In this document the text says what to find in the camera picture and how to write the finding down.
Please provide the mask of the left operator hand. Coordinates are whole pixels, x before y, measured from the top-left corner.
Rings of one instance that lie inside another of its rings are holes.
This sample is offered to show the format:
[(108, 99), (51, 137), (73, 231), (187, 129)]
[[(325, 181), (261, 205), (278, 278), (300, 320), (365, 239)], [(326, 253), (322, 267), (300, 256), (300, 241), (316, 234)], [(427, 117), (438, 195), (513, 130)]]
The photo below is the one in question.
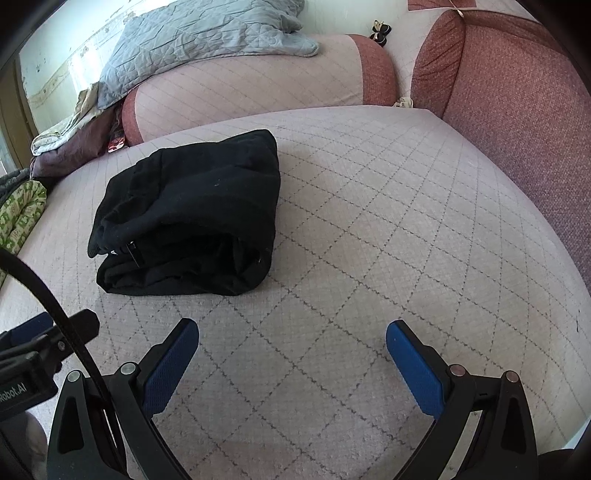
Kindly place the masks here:
[(46, 479), (48, 441), (30, 412), (1, 422), (0, 479)]

